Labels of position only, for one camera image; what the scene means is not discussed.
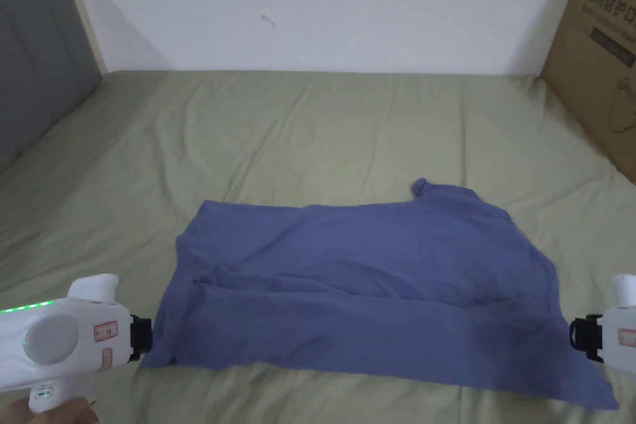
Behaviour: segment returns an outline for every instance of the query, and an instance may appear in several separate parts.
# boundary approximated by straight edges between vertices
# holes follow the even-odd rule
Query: upholstered headboard
[[[0,0],[0,171],[102,76],[74,0]]]

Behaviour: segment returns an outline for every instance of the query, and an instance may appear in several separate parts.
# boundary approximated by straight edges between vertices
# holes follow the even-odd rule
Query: white wall
[[[109,70],[538,73],[566,0],[86,0]]]

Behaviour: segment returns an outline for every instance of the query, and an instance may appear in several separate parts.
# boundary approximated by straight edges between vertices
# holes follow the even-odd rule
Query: blue cloth
[[[469,189],[398,204],[205,202],[145,366],[397,376],[617,408],[568,342],[555,266]]]

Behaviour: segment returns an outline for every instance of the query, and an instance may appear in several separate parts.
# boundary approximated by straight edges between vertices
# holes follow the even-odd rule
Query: mattress
[[[636,187],[542,80],[129,72],[106,77],[0,175],[0,308],[116,273],[118,300],[154,317],[175,270],[175,238],[205,199],[399,202],[420,177],[505,208],[555,262],[568,320],[613,306],[611,276],[636,273]],[[264,364],[130,364],[100,373],[95,409],[122,424],[633,422],[636,380],[601,370],[618,412]]]

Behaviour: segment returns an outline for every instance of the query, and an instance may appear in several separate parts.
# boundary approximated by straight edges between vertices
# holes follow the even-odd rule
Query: wall mark
[[[265,13],[263,13],[263,15],[261,16],[261,20],[264,20],[265,22],[269,23],[272,29],[276,28],[276,24],[274,23],[274,21],[271,20],[269,17],[267,17]]]

